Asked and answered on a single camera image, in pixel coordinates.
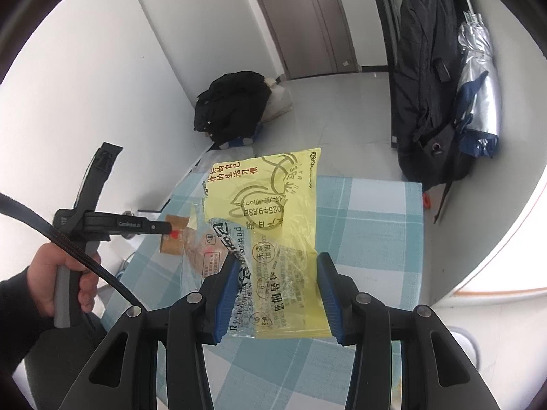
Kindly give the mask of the black sleeved left forearm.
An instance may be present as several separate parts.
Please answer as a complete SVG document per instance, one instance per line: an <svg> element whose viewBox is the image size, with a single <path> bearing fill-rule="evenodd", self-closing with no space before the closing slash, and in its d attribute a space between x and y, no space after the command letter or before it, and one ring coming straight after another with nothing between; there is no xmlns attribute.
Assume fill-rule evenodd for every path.
<svg viewBox="0 0 547 410"><path fill-rule="evenodd" d="M28 285L28 269L1 282L0 367L11 376L43 332L53 329L53 318L42 316Z"/></svg>

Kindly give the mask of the person's left hand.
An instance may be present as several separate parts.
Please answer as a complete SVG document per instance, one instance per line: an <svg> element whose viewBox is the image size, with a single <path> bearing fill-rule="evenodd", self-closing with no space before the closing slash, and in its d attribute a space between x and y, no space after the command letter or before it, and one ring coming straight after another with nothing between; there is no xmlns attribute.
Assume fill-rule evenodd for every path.
<svg viewBox="0 0 547 410"><path fill-rule="evenodd" d="M59 267L82 273L78 301L82 312L91 312L95 305L98 275L89 271L55 243L45 243L36 252L27 271L30 295L40 314L46 317L54 316L56 272Z"/></svg>

